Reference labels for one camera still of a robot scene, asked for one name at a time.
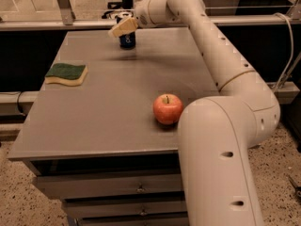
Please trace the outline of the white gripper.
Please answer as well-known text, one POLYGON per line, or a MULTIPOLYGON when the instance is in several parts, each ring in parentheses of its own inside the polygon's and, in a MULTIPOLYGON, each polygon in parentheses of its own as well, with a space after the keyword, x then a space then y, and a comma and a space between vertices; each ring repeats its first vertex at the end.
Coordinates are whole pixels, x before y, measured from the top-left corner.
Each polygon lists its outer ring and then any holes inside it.
POLYGON ((176 22, 167 0, 140 0, 135 3, 134 14, 135 18, 121 19, 108 31, 108 35, 117 38, 135 32, 138 26, 147 28, 176 22))

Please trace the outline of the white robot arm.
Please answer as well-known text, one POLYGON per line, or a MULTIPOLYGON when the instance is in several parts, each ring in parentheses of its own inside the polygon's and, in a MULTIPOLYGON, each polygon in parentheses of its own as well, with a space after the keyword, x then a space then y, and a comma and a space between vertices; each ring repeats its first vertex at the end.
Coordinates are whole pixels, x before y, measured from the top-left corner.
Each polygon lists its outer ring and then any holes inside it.
POLYGON ((247 151, 277 127, 280 108, 274 92, 206 15, 203 0, 140 0, 134 15, 110 35, 187 25, 219 91, 188 105, 178 123, 190 226, 264 226, 247 151))

